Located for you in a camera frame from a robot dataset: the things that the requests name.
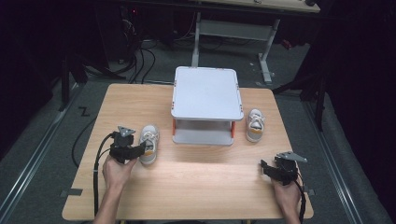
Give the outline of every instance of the white shelf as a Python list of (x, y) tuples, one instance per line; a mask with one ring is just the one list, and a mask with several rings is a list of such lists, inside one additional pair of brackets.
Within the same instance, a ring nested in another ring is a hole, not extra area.
[(233, 122), (244, 117), (233, 69), (180, 66), (172, 102), (176, 143), (233, 143)]

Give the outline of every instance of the human hand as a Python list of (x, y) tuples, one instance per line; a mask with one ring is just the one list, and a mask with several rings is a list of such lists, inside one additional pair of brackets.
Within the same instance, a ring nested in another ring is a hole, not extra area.
[(107, 155), (102, 170), (107, 189), (123, 190), (124, 186), (129, 180), (129, 177), (131, 176), (132, 168), (136, 162), (137, 159), (134, 159), (126, 164), (121, 164), (110, 155)]
[(294, 182), (283, 186), (271, 178), (275, 190), (276, 202), (282, 210), (282, 214), (288, 224), (300, 223), (297, 205), (301, 198), (301, 192)]

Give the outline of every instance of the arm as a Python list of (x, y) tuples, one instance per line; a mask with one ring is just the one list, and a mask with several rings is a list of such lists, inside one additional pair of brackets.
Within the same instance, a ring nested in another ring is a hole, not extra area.
[(137, 159), (134, 159), (124, 165), (118, 163), (111, 156), (107, 156), (103, 164), (103, 176), (107, 189), (93, 221), (94, 224), (115, 223), (122, 190), (129, 180), (136, 161)]
[(293, 182), (283, 186), (274, 179), (271, 179), (271, 181), (274, 185), (276, 202), (282, 211), (286, 223), (300, 224), (297, 205), (300, 201), (301, 193), (298, 187)]

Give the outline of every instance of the metal frame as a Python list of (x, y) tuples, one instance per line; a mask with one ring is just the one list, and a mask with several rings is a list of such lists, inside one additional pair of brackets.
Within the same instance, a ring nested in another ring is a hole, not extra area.
[(201, 20), (201, 13), (197, 13), (195, 26), (195, 43), (192, 52), (191, 66), (198, 67), (199, 63), (199, 37), (200, 35), (216, 35), (265, 41), (263, 53), (259, 53), (259, 62), (265, 84), (272, 84), (271, 73), (268, 69), (267, 56), (273, 44), (277, 27), (280, 23), (276, 19), (272, 26), (261, 26), (224, 21)]

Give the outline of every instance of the desk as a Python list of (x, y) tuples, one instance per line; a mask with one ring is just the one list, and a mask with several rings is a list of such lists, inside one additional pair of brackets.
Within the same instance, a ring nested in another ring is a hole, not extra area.
[[(265, 89), (240, 88), (245, 115), (259, 108), (266, 117), (264, 136), (253, 144), (246, 139), (246, 121), (235, 124), (233, 145), (178, 145), (172, 141), (173, 86), (112, 84), (103, 101), (91, 138), (78, 168), (63, 217), (93, 219), (92, 168), (103, 139), (117, 126), (140, 130), (149, 123), (160, 129), (158, 158), (150, 166), (134, 167), (124, 189), (117, 219), (263, 219), (282, 217), (260, 159), (271, 161), (291, 149), (274, 95)], [(107, 140), (104, 148), (109, 148)], [(101, 174), (105, 156), (100, 160)], [(99, 202), (106, 190), (99, 175)], [(307, 198), (305, 218), (313, 216)]]
[[(320, 8), (314, 4), (309, 7), (304, 1), (299, 0), (264, 0), (264, 1), (248, 1), (248, 0), (203, 0), (201, 2), (219, 3), (228, 5), (237, 5), (241, 7), (258, 7), (258, 8), (274, 8), (286, 9), (300, 12), (319, 13)], [(199, 62), (199, 38), (200, 35), (218, 35), (226, 37), (245, 38), (252, 40), (264, 41), (263, 52), (259, 53), (259, 62), (262, 69), (262, 77), (265, 84), (272, 84), (271, 73), (268, 69), (267, 56), (274, 41), (277, 27), (280, 23), (279, 19), (274, 21), (272, 26), (252, 25), (245, 23), (201, 20), (201, 13), (197, 14), (195, 25), (195, 43), (192, 52), (192, 67), (198, 67)]]

